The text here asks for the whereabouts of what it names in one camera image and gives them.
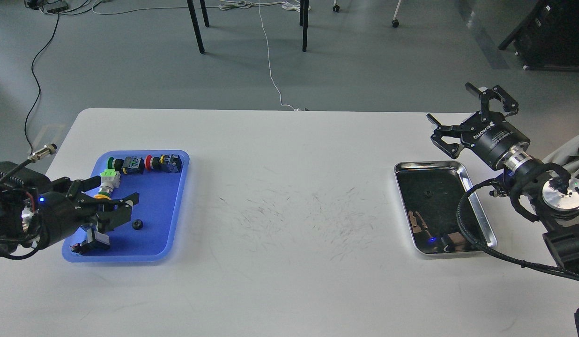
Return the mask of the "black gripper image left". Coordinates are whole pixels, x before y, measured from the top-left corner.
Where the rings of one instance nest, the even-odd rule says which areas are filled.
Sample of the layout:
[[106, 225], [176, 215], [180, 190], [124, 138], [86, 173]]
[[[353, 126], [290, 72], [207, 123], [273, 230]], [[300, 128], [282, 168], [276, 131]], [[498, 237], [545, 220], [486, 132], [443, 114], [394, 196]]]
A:
[[64, 194], [50, 191], [43, 194], [39, 202], [38, 216], [41, 222], [40, 237], [37, 248], [47, 248], [71, 236], [87, 222], [91, 210], [81, 207], [72, 200], [87, 200], [86, 206], [95, 209], [96, 228], [100, 233], [108, 233], [132, 220], [133, 207], [140, 200], [139, 193], [133, 193], [122, 199], [108, 200], [93, 198], [85, 192], [98, 188], [99, 176], [88, 179], [75, 179], [69, 182], [67, 197]]

